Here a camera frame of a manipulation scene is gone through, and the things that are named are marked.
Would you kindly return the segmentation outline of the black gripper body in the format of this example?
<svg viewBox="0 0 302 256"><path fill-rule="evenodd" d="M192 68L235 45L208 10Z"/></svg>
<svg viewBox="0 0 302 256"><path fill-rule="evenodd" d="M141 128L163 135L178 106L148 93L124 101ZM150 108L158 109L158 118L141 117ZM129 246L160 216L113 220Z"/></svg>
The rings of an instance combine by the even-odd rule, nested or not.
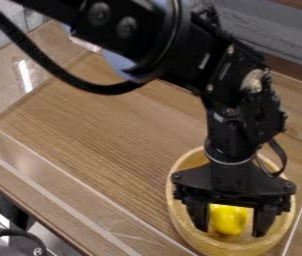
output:
<svg viewBox="0 0 302 256"><path fill-rule="evenodd" d="M270 171L256 152L248 159L232 161L207 141L207 162L171 174L174 199L179 200L191 213L198 204L226 204L252 208L256 212L282 214L292 208L295 184L282 178L287 155L275 140L270 148L282 160L278 171Z"/></svg>

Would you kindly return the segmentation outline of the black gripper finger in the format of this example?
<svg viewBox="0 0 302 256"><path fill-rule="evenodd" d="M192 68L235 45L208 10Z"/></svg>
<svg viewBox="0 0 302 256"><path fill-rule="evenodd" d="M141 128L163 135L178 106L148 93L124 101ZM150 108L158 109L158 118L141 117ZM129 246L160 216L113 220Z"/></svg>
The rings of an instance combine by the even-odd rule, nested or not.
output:
<svg viewBox="0 0 302 256"><path fill-rule="evenodd" d="M186 201L186 209L191 222L198 230L202 232L208 231L210 224L210 203L207 201L196 201L188 199Z"/></svg>
<svg viewBox="0 0 302 256"><path fill-rule="evenodd" d="M263 237L267 234L275 221L276 215L276 206L264 205L254 209L252 236L255 238Z"/></svg>

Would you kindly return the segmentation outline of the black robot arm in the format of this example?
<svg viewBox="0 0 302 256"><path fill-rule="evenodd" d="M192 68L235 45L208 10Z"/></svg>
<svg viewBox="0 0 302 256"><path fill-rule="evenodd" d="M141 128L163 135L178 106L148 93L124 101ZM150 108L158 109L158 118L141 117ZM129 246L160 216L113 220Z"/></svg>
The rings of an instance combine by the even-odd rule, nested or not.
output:
<svg viewBox="0 0 302 256"><path fill-rule="evenodd" d="M291 209L296 188L258 157L278 145L287 115L271 86L263 55L220 26L216 10L186 0L15 0L61 22L72 36L104 50L124 83L115 94L162 79L191 91L207 113L207 163L171 175L174 197L195 228L207 230L208 207L252 209L252 234L267 234Z"/></svg>

